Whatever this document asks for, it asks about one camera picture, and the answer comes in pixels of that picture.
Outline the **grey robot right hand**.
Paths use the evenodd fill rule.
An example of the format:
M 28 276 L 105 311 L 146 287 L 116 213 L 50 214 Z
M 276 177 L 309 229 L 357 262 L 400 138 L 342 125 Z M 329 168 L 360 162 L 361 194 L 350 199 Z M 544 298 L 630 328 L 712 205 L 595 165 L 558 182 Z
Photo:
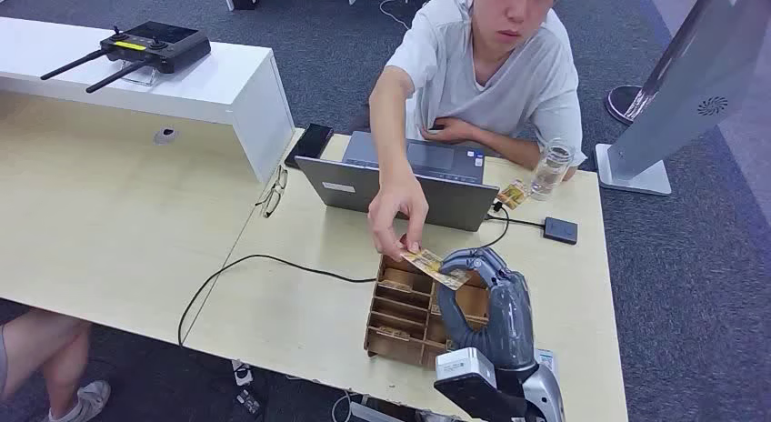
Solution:
M 524 371 L 533 367 L 535 341 L 532 308 L 525 277 L 507 267 L 490 247 L 459 249 L 447 256 L 442 274 L 475 271 L 488 291 L 488 321 L 472 329 L 456 302 L 456 292 L 444 285 L 437 289 L 437 302 L 445 331 L 458 347 L 474 347 L 496 368 Z

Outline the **person's right hand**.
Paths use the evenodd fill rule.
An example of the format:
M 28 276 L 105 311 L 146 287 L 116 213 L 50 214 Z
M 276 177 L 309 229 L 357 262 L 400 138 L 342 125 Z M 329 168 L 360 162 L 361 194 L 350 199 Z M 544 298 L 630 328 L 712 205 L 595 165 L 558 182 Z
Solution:
M 422 187 L 411 174 L 386 178 L 368 208 L 368 224 L 375 249 L 395 261 L 403 259 L 402 253 L 419 252 L 429 205 Z M 398 213 L 407 217 L 407 229 L 398 237 L 394 220 Z

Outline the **person's left hand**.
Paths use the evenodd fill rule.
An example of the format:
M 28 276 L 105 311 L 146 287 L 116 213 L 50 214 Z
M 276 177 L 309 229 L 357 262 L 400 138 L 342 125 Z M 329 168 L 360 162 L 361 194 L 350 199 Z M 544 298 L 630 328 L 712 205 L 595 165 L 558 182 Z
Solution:
M 421 135 L 426 140 L 458 144 L 461 142 L 475 141 L 477 127 L 464 120 L 453 117 L 437 118 L 431 128 L 421 130 Z

